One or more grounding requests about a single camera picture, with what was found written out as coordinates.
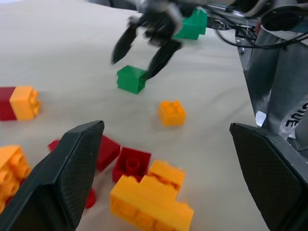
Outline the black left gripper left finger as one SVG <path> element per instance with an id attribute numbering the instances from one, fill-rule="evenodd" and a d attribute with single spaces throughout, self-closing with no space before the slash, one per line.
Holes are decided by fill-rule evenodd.
<path id="1" fill-rule="evenodd" d="M 75 231 L 92 187 L 104 122 L 67 131 L 0 215 L 0 231 Z"/>

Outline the red hollow-side block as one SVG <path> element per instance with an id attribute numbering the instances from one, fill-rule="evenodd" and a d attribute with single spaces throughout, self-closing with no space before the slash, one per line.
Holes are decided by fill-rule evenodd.
<path id="1" fill-rule="evenodd" d="M 117 183 L 122 175 L 133 176 L 140 182 L 148 172 L 151 153 L 122 147 L 112 171 L 112 180 Z"/>

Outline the large orange stepped block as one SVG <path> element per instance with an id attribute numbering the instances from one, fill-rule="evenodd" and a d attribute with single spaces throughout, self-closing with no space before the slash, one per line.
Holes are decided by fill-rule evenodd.
<path id="1" fill-rule="evenodd" d="M 194 210 L 177 201 L 185 171 L 153 161 L 141 181 L 123 175 L 110 192 L 111 213 L 142 231 L 189 231 Z"/>

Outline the dark red block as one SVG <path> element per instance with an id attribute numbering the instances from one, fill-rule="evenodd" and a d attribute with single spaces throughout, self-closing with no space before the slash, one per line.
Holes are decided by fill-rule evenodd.
<path id="1" fill-rule="evenodd" d="M 0 87 L 0 121 L 16 120 L 10 98 L 15 87 Z"/>

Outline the small green block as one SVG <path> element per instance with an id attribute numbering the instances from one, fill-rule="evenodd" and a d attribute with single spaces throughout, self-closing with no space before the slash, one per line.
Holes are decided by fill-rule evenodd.
<path id="1" fill-rule="evenodd" d="M 117 71 L 117 87 L 130 93 L 139 94 L 145 87 L 147 72 L 126 65 Z"/>

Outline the large green stacked block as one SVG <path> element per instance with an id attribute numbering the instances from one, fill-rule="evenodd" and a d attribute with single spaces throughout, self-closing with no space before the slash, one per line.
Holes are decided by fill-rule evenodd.
<path id="1" fill-rule="evenodd" d="M 182 29 L 173 38 L 198 40 L 200 35 L 205 35 L 207 18 L 207 12 L 204 9 L 195 9 L 190 17 L 184 19 Z"/>

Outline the orange studded block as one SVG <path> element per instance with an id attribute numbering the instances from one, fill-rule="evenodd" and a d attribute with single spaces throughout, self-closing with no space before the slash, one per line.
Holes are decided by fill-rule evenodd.
<path id="1" fill-rule="evenodd" d="M 0 214 L 12 199 L 22 182 L 31 173 L 24 152 L 19 145 L 0 147 Z"/>

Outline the small orange square block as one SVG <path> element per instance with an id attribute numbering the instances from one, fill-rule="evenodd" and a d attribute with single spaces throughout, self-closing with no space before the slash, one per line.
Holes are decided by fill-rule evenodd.
<path id="1" fill-rule="evenodd" d="M 163 101 L 159 104 L 158 115 L 163 126 L 182 126 L 185 123 L 186 111 L 179 100 Z"/>

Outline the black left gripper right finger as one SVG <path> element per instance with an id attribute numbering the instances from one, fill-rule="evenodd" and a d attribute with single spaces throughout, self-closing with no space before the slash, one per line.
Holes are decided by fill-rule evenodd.
<path id="1" fill-rule="evenodd" d="M 245 183 L 270 231 L 308 231 L 308 158 L 284 138 L 240 123 L 230 133 Z"/>

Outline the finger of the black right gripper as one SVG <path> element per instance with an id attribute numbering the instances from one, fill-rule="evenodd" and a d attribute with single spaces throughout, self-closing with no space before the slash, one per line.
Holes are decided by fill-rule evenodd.
<path id="1" fill-rule="evenodd" d="M 137 37 L 137 28 L 144 23 L 143 16 L 131 16 L 128 19 L 128 27 L 117 41 L 111 56 L 111 64 L 116 64 L 123 59 L 131 48 L 131 45 Z"/>
<path id="2" fill-rule="evenodd" d="M 147 79 L 155 77 L 170 61 L 174 53 L 182 48 L 182 43 L 177 40 L 169 40 L 161 46 L 152 58 L 148 70 Z"/>

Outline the orange block joined to red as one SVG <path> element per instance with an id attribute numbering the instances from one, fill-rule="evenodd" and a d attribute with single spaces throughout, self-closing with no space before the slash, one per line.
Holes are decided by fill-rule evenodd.
<path id="1" fill-rule="evenodd" d="M 17 120 L 32 120 L 40 112 L 38 92 L 32 86 L 16 86 L 10 104 Z"/>

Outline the small red block piece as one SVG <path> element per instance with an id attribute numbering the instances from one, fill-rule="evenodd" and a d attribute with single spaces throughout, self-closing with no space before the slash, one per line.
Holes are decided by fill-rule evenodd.
<path id="1" fill-rule="evenodd" d="M 92 208 L 96 203 L 96 193 L 93 187 L 91 187 L 86 204 L 85 209 Z"/>

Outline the silver robot body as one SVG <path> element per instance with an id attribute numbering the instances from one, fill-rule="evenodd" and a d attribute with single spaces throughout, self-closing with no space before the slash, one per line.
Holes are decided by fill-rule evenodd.
<path id="1" fill-rule="evenodd" d="M 244 73 L 253 111 L 298 149 L 292 134 L 308 112 L 308 0 L 246 0 L 240 10 L 261 19 Z"/>

